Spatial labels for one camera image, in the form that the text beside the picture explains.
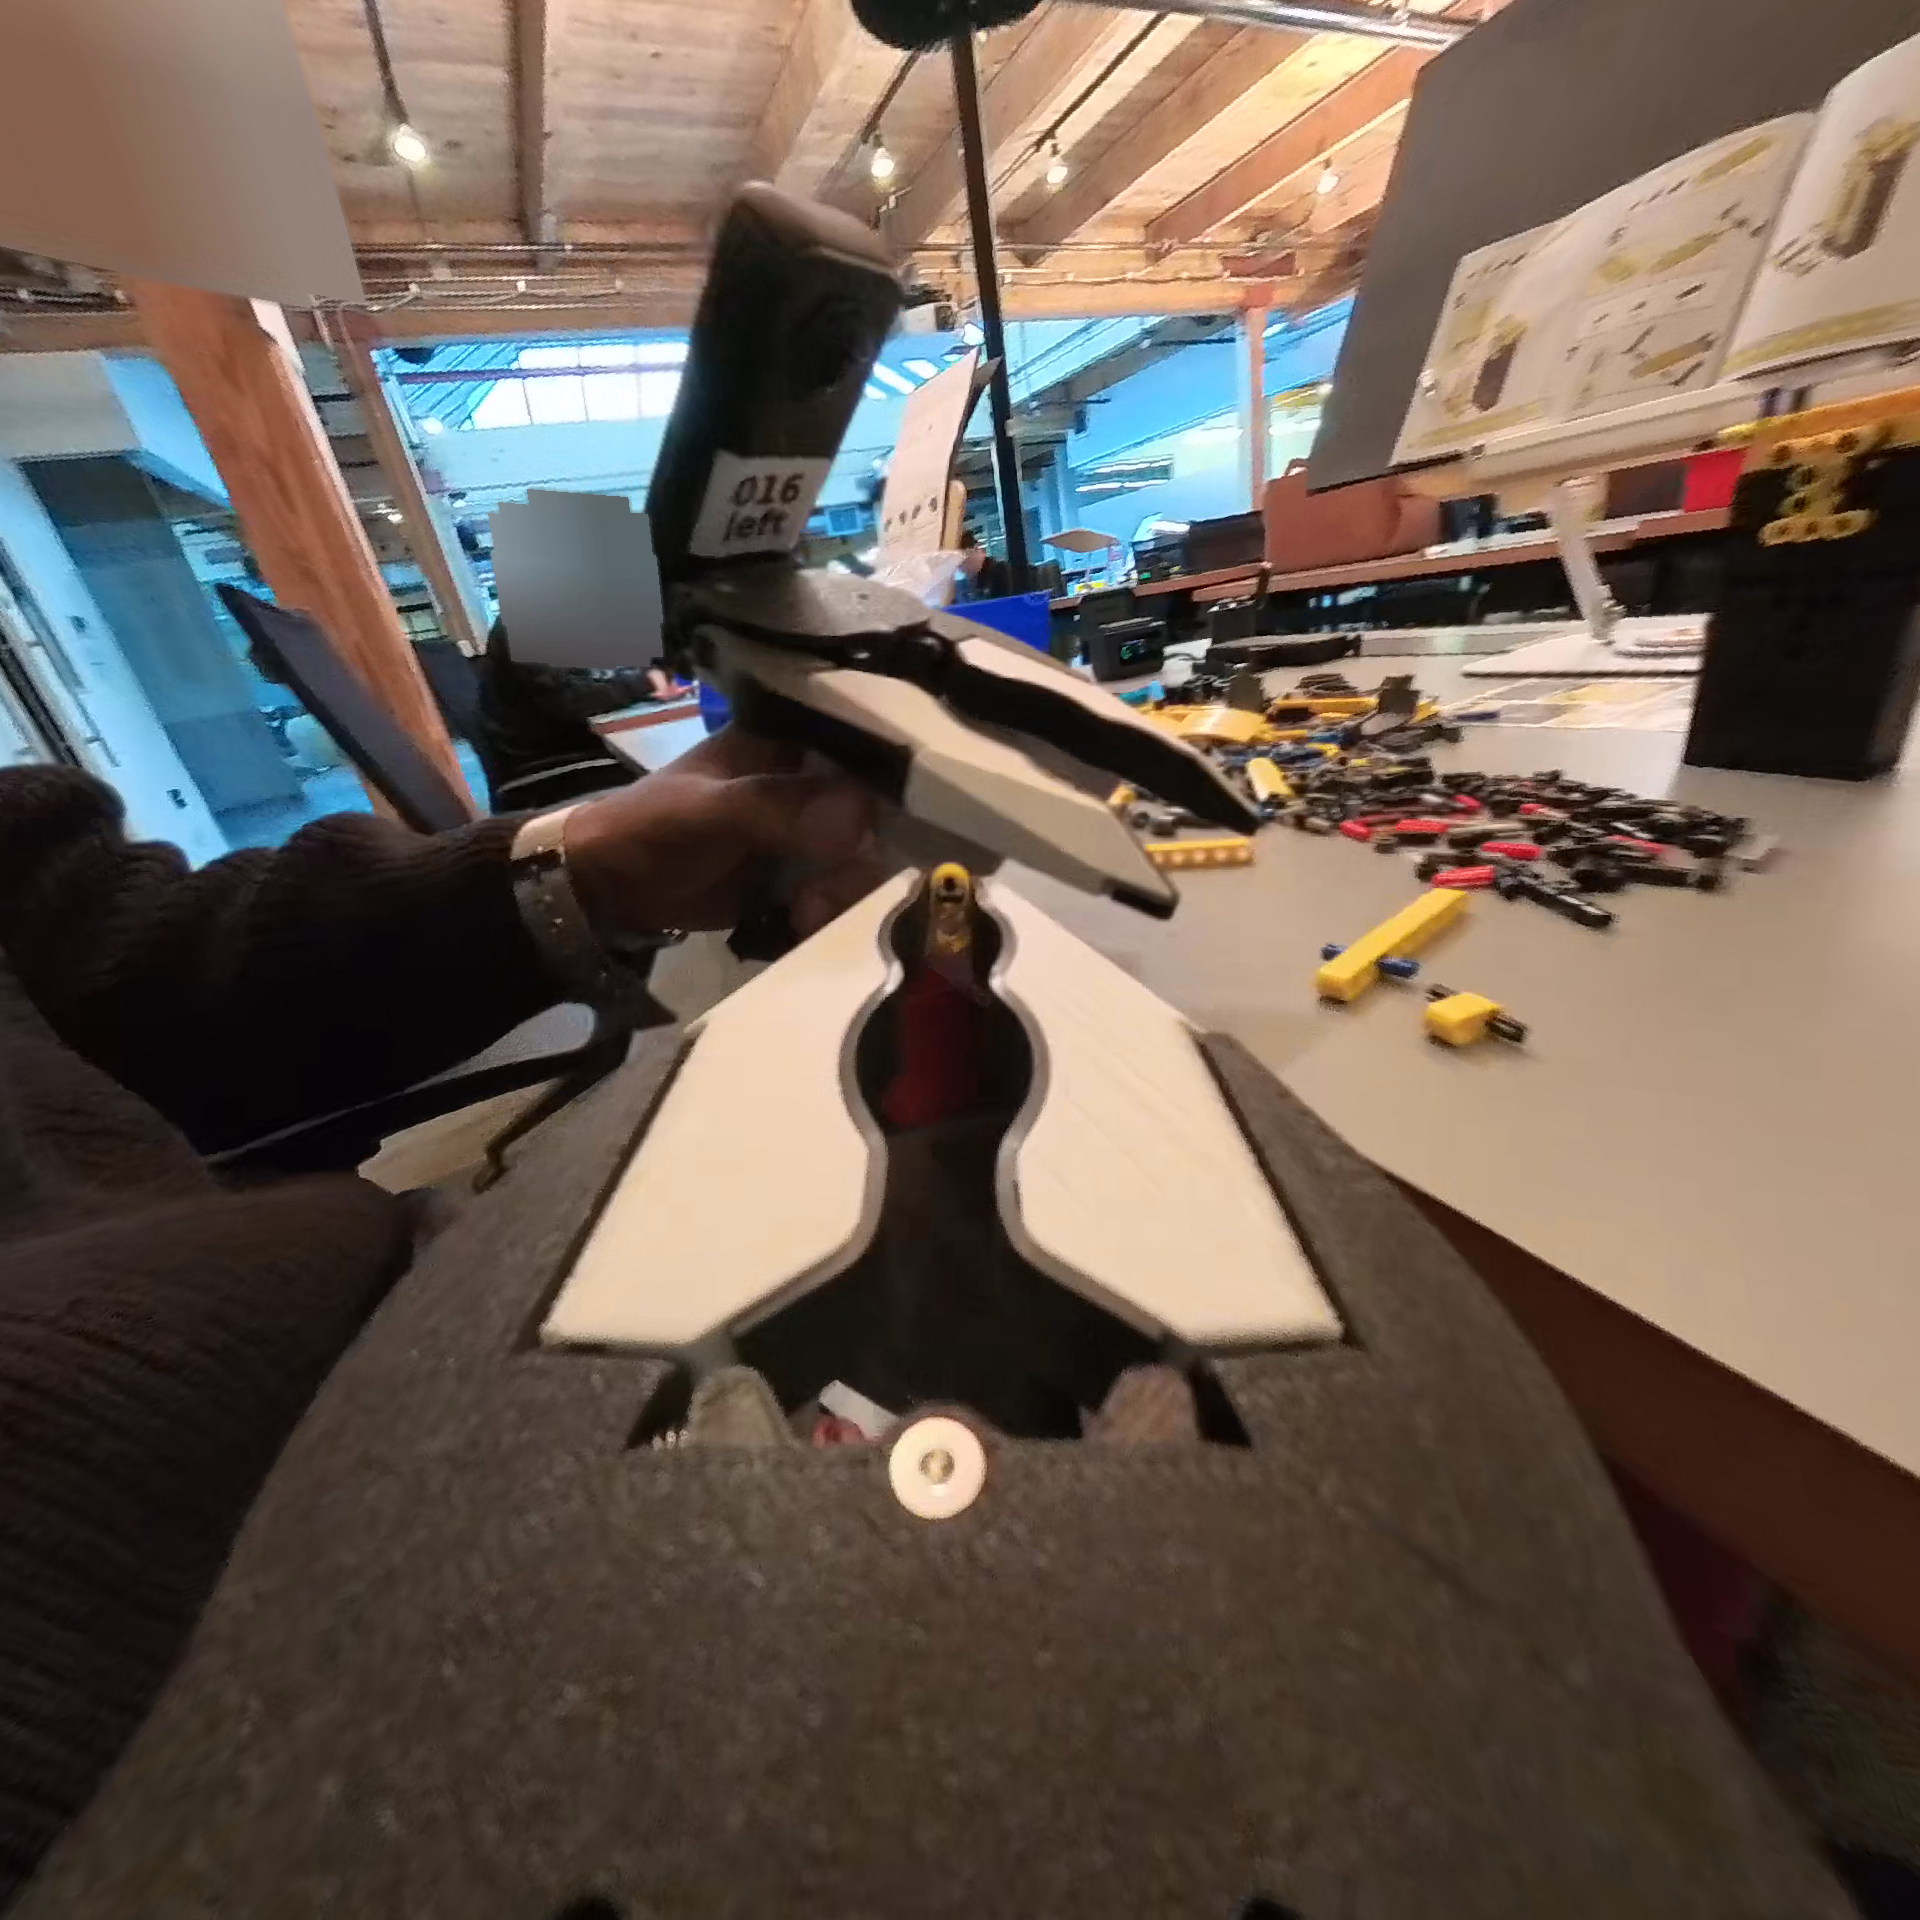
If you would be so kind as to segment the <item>person's dark knit sweater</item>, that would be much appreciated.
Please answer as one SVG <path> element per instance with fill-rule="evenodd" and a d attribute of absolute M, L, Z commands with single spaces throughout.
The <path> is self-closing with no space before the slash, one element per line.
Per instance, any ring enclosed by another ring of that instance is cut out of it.
<path fill-rule="evenodd" d="M 354 1176 L 224 1185 L 11 969 L 3 1007 L 10 1902 L 154 1710 L 414 1212 Z"/>

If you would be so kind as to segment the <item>person's left hand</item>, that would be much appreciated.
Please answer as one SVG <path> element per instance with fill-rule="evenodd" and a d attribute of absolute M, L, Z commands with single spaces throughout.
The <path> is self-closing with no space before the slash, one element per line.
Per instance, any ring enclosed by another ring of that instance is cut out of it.
<path fill-rule="evenodd" d="M 575 807 L 560 849 L 587 928 L 623 951 L 732 930 L 765 899 L 805 937 L 890 876 L 860 783 L 736 727 Z"/>

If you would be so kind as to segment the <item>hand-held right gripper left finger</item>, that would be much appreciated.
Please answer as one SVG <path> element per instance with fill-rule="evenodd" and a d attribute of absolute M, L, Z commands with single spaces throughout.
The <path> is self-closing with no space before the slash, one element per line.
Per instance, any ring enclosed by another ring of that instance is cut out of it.
<path fill-rule="evenodd" d="M 548 1351 L 726 1353 L 872 1244 L 879 1128 L 858 1038 L 898 987 L 900 871 L 692 1028 L 544 1313 Z"/>

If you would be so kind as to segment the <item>long yellow toy beam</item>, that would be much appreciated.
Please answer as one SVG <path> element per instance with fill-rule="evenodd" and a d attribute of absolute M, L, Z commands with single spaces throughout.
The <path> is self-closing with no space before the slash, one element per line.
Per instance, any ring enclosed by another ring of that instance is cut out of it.
<path fill-rule="evenodd" d="M 1312 976 L 1315 998 L 1340 1007 L 1358 1002 L 1378 984 L 1392 979 L 1376 968 L 1378 958 L 1411 955 L 1419 960 L 1442 934 L 1462 920 L 1470 899 L 1461 889 L 1429 887 L 1399 912 L 1343 945 L 1346 951 L 1340 960 L 1325 968 L 1320 962 Z"/>

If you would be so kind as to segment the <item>dark grey board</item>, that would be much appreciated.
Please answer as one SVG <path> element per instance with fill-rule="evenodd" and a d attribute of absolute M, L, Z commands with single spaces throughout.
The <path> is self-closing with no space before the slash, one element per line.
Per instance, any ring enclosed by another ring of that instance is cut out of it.
<path fill-rule="evenodd" d="M 1466 254 L 1814 111 L 1915 32 L 1915 3 L 1514 3 L 1436 56 L 1408 97 L 1310 492 L 1388 471 Z"/>

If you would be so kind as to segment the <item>black device with screen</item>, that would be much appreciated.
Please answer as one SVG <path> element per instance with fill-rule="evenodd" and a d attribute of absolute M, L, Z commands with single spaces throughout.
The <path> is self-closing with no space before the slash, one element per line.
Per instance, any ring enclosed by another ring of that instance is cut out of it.
<path fill-rule="evenodd" d="M 1160 604 L 1131 588 L 1088 593 L 1074 604 L 1074 646 L 1099 684 L 1160 673 L 1168 626 Z"/>

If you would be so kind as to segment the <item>open instruction booklet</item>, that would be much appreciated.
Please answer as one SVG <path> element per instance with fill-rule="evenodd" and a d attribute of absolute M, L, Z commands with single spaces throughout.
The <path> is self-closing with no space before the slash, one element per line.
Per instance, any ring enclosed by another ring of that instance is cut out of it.
<path fill-rule="evenodd" d="M 1915 348 L 1918 40 L 1462 254 L 1395 467 Z"/>

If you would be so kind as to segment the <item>red bag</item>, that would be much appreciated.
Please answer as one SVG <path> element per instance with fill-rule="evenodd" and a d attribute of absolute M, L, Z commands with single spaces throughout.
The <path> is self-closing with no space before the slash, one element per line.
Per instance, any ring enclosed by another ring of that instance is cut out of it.
<path fill-rule="evenodd" d="M 936 969 L 914 971 L 898 995 L 893 1067 L 879 1092 L 891 1132 L 965 1118 L 978 1099 L 978 1002 Z"/>

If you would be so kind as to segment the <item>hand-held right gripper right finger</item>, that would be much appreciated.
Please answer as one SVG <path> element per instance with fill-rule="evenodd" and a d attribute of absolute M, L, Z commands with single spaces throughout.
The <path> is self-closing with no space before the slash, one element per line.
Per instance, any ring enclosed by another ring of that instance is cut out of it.
<path fill-rule="evenodd" d="M 1196 1353 L 1340 1342 L 1340 1313 L 1198 1028 L 998 880 L 992 993 L 1030 1074 L 998 1140 L 1007 1242 L 1124 1327 Z"/>

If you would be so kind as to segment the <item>brown box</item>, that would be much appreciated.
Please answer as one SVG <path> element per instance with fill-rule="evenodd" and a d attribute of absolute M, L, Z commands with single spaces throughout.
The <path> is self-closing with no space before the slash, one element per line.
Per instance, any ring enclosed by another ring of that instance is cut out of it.
<path fill-rule="evenodd" d="M 1396 561 L 1434 539 L 1434 503 L 1389 473 L 1312 492 L 1307 463 L 1263 482 L 1263 563 L 1279 574 Z"/>

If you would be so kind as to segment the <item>person's left forearm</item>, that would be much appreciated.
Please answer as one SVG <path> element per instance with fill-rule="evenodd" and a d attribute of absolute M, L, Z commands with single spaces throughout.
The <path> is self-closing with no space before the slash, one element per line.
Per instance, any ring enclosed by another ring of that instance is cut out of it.
<path fill-rule="evenodd" d="M 5 960 L 62 1044 L 214 1154 L 392 1097 L 564 1002 L 512 840 L 347 812 L 191 870 L 102 783 L 19 767 Z"/>

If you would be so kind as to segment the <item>pile of black red pins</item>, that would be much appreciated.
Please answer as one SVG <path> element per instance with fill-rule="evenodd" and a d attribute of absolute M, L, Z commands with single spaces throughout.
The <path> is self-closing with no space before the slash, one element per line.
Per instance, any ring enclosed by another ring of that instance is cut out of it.
<path fill-rule="evenodd" d="M 1395 858 L 1429 894 L 1524 900 L 1588 930 L 1615 923 L 1615 897 L 1709 897 L 1775 852 L 1744 816 L 1558 771 L 1445 774 L 1376 753 L 1245 774 L 1267 823 Z"/>

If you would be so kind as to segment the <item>black flat panel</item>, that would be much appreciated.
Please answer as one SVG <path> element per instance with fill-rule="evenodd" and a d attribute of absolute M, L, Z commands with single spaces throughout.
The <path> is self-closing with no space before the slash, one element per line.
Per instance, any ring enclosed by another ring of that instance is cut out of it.
<path fill-rule="evenodd" d="M 466 783 L 436 768 L 315 618 L 229 584 L 216 584 L 214 593 L 263 674 L 294 692 L 397 823 L 453 833 L 472 818 Z"/>

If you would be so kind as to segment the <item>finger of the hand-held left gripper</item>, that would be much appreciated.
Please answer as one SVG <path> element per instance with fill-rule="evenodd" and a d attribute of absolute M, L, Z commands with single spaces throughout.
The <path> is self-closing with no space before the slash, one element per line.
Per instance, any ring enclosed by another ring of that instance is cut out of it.
<path fill-rule="evenodd" d="M 927 642 L 944 704 L 968 723 L 1223 833 L 1258 831 L 1258 807 L 1200 751 L 1106 689 L 994 632 L 933 632 Z"/>
<path fill-rule="evenodd" d="M 823 663 L 742 663 L 738 724 L 868 787 L 909 864 L 956 860 L 994 874 L 1013 863 L 1154 922 L 1178 911 L 1175 882 L 1111 807 L 1116 775 L 972 723 L 908 682 Z"/>

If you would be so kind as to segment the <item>black cardboard box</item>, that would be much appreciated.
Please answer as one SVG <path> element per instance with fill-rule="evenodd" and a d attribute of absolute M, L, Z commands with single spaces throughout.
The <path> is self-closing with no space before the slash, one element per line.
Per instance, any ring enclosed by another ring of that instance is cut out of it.
<path fill-rule="evenodd" d="M 1918 390 L 1763 418 L 1736 443 L 1683 762 L 1887 777 L 1918 702 Z"/>

